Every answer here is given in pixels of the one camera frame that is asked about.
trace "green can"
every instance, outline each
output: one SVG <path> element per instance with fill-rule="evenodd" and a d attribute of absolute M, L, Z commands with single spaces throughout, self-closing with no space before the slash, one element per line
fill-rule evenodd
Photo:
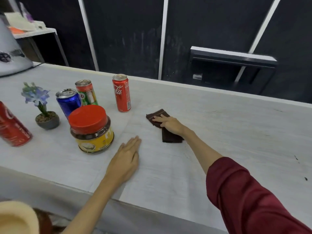
<path fill-rule="evenodd" d="M 78 93 L 80 94 L 83 106 L 91 104 L 98 105 L 91 80 L 82 79 L 77 81 L 75 85 Z"/>

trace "hand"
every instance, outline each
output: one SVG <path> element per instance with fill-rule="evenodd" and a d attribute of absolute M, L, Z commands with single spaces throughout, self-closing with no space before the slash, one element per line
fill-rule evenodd
<path fill-rule="evenodd" d="M 117 182 L 117 185 L 128 181 L 138 168 L 138 149 L 141 139 L 136 136 L 125 145 L 122 143 L 109 163 L 105 177 Z"/>
<path fill-rule="evenodd" d="M 154 119 L 152 119 L 152 121 L 162 122 L 160 127 L 165 127 L 171 133 L 182 137 L 184 136 L 187 129 L 187 127 L 181 124 L 181 122 L 179 122 L 177 118 L 165 117 L 162 114 L 160 115 L 160 117 L 154 116 Z"/>

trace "red sleeve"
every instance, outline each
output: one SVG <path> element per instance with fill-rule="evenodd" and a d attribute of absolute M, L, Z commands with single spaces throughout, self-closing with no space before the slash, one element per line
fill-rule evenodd
<path fill-rule="evenodd" d="M 207 196 L 220 209 L 229 234 L 312 234 L 229 157 L 218 159 L 208 169 L 206 185 Z"/>

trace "blue can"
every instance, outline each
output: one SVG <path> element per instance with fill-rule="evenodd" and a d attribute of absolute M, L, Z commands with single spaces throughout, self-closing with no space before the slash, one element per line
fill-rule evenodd
<path fill-rule="evenodd" d="M 63 110 L 66 118 L 68 119 L 69 114 L 79 107 L 81 107 L 80 95 L 76 90 L 66 89 L 55 94 L 57 97 L 57 102 L 60 105 L 60 108 Z"/>

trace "coca-cola can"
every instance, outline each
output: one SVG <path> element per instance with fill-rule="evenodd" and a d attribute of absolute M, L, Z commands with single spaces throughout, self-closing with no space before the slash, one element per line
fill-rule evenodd
<path fill-rule="evenodd" d="M 113 76 L 117 108 L 120 112 L 128 112 L 131 109 L 129 80 L 125 74 Z"/>
<path fill-rule="evenodd" d="M 32 139 L 32 134 L 0 101 L 0 136 L 11 146 L 22 146 Z"/>

